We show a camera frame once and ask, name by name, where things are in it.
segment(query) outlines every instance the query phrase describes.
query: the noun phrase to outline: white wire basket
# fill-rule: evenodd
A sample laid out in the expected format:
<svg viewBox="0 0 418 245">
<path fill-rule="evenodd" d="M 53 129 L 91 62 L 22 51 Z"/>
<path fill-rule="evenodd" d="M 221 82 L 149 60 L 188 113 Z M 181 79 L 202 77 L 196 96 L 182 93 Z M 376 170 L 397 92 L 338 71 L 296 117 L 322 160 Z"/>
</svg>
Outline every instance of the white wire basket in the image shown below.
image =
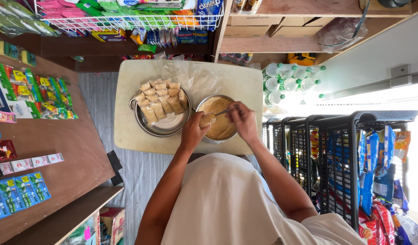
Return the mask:
<svg viewBox="0 0 418 245">
<path fill-rule="evenodd" d="M 41 14 L 42 7 L 35 1 L 35 12 Z M 224 6 L 215 15 L 128 15 L 107 17 L 81 17 L 61 19 L 41 19 L 65 31 L 105 31 L 105 30 L 132 30 L 134 28 L 167 29 L 178 27 L 180 29 L 207 29 L 215 30 L 221 17 L 224 15 Z"/>
</svg>

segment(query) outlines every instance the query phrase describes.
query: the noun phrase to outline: metal bowl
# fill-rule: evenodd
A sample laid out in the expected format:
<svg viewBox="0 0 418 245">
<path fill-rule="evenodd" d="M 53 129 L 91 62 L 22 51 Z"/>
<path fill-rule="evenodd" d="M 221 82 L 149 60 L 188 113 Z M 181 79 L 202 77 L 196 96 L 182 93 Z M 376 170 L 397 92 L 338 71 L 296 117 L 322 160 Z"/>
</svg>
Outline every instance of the metal bowl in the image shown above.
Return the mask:
<svg viewBox="0 0 418 245">
<path fill-rule="evenodd" d="M 168 114 L 167 118 L 159 120 L 159 122 L 154 125 L 147 124 L 147 119 L 141 112 L 139 106 L 136 106 L 136 100 L 134 98 L 129 101 L 129 108 L 134 112 L 133 114 L 135 116 L 135 120 L 144 132 L 160 138 L 171 137 L 180 133 L 185 122 L 187 122 L 191 117 L 191 101 L 186 92 L 184 94 L 188 100 L 188 108 L 185 109 L 185 112 L 180 115 L 176 115 L 174 113 Z"/>
<path fill-rule="evenodd" d="M 205 103 L 208 99 L 212 98 L 212 97 L 222 97 L 222 98 L 225 98 L 225 99 L 227 99 L 227 100 L 229 100 L 229 101 L 231 101 L 231 102 L 234 102 L 234 101 L 235 101 L 234 99 L 232 99 L 231 97 L 228 97 L 227 95 L 220 95 L 220 94 L 217 94 L 217 95 L 211 95 L 211 96 L 208 96 L 208 97 L 204 98 L 204 99 L 200 102 L 199 106 L 197 106 L 197 109 L 196 109 L 195 111 L 196 111 L 196 112 L 198 112 L 198 111 L 200 110 L 201 105 L 202 105 L 203 103 Z M 226 138 L 222 138 L 222 139 L 214 139 L 214 138 L 207 137 L 207 136 L 205 135 L 205 136 L 203 137 L 203 141 L 205 141 L 205 142 L 207 142 L 207 143 L 211 143 L 211 144 L 219 144 L 219 143 L 221 143 L 221 142 L 224 142 L 224 141 L 226 141 L 226 140 L 229 140 L 229 139 L 233 138 L 233 137 L 234 137 L 237 133 L 238 133 L 238 131 L 235 129 L 235 131 L 233 131 L 233 132 L 232 132 L 229 136 L 227 136 Z"/>
</svg>

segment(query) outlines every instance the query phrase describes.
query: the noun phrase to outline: table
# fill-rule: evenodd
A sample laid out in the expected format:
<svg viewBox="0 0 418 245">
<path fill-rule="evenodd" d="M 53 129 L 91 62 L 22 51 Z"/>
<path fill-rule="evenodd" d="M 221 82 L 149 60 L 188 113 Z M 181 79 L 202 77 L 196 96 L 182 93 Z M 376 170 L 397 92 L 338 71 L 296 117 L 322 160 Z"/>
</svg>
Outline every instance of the table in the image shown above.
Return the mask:
<svg viewBox="0 0 418 245">
<path fill-rule="evenodd" d="M 162 77 L 162 67 L 169 60 L 126 60 L 120 66 L 114 113 L 114 142 L 119 148 L 162 154 L 174 154 L 179 147 L 182 133 L 168 138 L 158 138 L 144 132 L 136 123 L 129 100 L 139 92 L 139 87 L 148 80 Z M 217 93 L 242 101 L 256 112 L 258 132 L 262 131 L 263 90 L 260 70 L 228 64 L 197 62 L 200 67 L 213 71 L 221 77 L 221 90 Z M 236 135 L 220 144 L 201 142 L 194 153 L 228 153 L 232 155 L 251 155 L 247 144 Z"/>
</svg>

